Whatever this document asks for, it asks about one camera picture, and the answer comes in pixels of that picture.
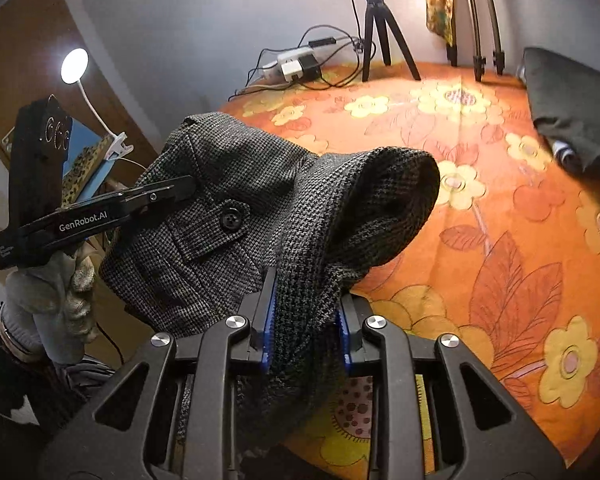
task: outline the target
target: white glove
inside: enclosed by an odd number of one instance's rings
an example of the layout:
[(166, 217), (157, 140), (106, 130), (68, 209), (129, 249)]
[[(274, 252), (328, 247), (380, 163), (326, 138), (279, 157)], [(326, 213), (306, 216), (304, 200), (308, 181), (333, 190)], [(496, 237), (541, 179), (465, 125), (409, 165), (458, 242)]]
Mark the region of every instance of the white glove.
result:
[(19, 359), (45, 352), (58, 364), (76, 364), (97, 330), (91, 313), (95, 269), (84, 250), (75, 258), (59, 251), (48, 264), (12, 272), (6, 279), (0, 335)]

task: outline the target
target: black mini tripod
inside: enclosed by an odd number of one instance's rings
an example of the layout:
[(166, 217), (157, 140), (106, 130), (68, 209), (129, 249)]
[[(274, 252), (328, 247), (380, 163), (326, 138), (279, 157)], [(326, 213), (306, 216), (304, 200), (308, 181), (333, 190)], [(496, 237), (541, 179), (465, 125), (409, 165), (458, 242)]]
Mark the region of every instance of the black mini tripod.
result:
[(378, 40), (380, 41), (380, 50), (382, 51), (382, 60), (384, 64), (391, 65), (391, 53), (389, 52), (389, 37), (386, 33), (387, 23), (389, 28), (394, 35), (395, 41), (398, 42), (398, 46), (402, 51), (411, 75), (416, 81), (420, 81), (420, 73), (416, 67), (416, 63), (411, 56), (407, 42), (404, 40), (404, 36), (400, 31), (398, 23), (395, 21), (394, 15), (392, 14), (389, 7), (387, 7), (384, 0), (366, 0), (366, 13), (365, 13), (365, 43), (364, 43), (364, 54), (362, 61), (362, 81), (369, 80), (369, 65), (371, 63), (371, 41), (374, 34), (374, 19), (376, 20), (376, 27), (378, 28)]

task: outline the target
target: gray checkered jacket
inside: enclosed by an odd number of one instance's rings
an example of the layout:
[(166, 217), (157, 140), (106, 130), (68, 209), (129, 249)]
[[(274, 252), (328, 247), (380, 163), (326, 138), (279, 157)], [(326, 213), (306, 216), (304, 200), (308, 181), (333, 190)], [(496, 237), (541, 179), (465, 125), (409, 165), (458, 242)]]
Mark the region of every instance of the gray checkered jacket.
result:
[(238, 389), (242, 446), (264, 446), (324, 400), (341, 362), (338, 298), (418, 233), (438, 167), (409, 148), (318, 157), (212, 113), (185, 119), (138, 185), (183, 175), (194, 200), (121, 227), (100, 273), (132, 314), (180, 337), (234, 314), (277, 267), (270, 373)]

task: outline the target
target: bedsheet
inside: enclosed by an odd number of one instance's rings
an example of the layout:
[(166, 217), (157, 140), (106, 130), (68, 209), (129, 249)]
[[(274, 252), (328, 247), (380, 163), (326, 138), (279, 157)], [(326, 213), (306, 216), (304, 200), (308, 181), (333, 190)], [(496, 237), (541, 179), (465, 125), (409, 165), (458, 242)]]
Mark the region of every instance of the bedsheet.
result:
[[(409, 146), (435, 156), (442, 180), (429, 221), (354, 291), (407, 332), (460, 336), (571, 463), (600, 427), (600, 183), (552, 160), (514, 78), (479, 84), (471, 70), (418, 67), (419, 82), (403, 64), (373, 66), (366, 83), (263, 91), (223, 111), (319, 155)], [(366, 479), (372, 387), (337, 385), (286, 446)]]

